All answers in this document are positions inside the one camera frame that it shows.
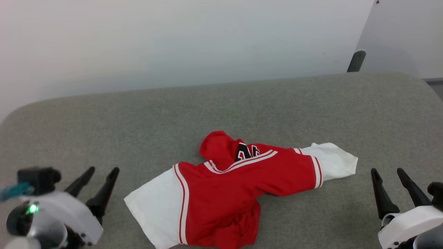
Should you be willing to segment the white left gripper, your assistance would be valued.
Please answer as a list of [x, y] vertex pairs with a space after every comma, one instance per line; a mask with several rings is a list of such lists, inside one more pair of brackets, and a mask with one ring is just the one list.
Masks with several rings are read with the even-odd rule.
[[8, 249], [79, 249], [94, 246], [104, 230], [103, 217], [120, 169], [115, 167], [97, 194], [86, 202], [76, 197], [86, 186], [95, 167], [89, 167], [64, 192], [41, 196], [21, 196], [21, 205], [7, 218], [7, 229], [14, 238]]

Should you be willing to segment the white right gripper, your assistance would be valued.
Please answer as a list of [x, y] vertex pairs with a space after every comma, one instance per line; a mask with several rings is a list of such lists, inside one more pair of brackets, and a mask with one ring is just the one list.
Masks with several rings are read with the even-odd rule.
[[415, 208], [405, 213], [399, 213], [400, 209], [393, 204], [386, 193], [383, 180], [377, 169], [371, 169], [378, 217], [382, 220], [382, 228], [378, 232], [378, 239], [383, 249], [394, 249], [400, 243], [442, 225], [443, 221], [442, 211], [432, 206], [431, 200], [403, 168], [397, 169], [397, 175], [415, 206]]

